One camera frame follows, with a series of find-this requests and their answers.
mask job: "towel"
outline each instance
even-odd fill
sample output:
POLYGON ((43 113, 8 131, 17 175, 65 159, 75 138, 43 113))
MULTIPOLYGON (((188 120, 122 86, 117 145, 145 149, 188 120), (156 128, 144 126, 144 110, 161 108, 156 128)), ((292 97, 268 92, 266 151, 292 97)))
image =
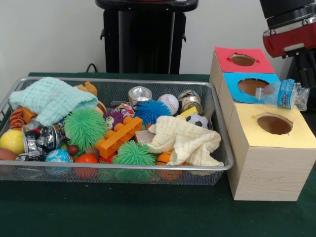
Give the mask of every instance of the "towel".
POLYGON ((173 151, 167 165, 187 162, 196 166, 224 166, 210 156, 221 141, 216 131, 171 116, 160 116, 148 131, 155 134, 153 141, 147 144, 148 152, 173 151))
POLYGON ((72 110, 95 108, 98 104, 98 99, 93 94, 57 78, 42 78, 25 90, 13 92, 9 101, 14 110, 23 106, 37 113, 36 120, 44 126, 59 122, 72 110))

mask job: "baseball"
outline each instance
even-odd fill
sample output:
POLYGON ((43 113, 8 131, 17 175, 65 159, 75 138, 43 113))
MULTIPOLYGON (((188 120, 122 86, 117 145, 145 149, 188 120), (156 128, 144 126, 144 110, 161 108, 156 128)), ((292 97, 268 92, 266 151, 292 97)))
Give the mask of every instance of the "baseball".
POLYGON ((163 102, 171 111, 171 115, 175 115, 179 109, 179 101, 178 99, 171 94, 165 94, 159 97, 158 101, 163 102))

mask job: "bottle label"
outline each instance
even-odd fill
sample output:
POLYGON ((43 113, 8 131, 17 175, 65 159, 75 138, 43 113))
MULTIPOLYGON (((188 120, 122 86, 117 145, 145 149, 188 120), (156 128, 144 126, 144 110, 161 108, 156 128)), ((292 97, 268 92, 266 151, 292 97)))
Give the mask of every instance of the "bottle label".
POLYGON ((295 81, 293 79, 287 79, 281 82, 277 97, 278 107, 291 109, 291 97, 294 86, 295 81))

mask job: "white wall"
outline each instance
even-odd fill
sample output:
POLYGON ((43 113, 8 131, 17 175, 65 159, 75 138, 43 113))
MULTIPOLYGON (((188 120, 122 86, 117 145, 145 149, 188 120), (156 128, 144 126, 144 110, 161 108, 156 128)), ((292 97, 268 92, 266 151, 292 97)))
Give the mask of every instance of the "white wall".
MULTIPOLYGON (((181 73, 209 74, 215 46, 263 47, 259 0, 200 0, 187 13, 181 73)), ((0 99, 29 72, 104 71, 103 10, 93 0, 0 1, 0 99)), ((286 76, 289 60, 270 59, 286 76)))

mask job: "light blue washcloth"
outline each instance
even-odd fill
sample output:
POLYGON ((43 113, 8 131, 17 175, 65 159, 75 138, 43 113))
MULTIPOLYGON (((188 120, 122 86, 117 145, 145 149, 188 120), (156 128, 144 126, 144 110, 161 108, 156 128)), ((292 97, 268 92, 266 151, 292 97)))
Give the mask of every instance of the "light blue washcloth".
POLYGON ((36 120, 45 126, 57 123, 73 110, 95 108, 98 104, 93 94, 57 78, 42 78, 25 90, 13 92, 9 101, 14 110, 23 106, 37 113, 36 120))

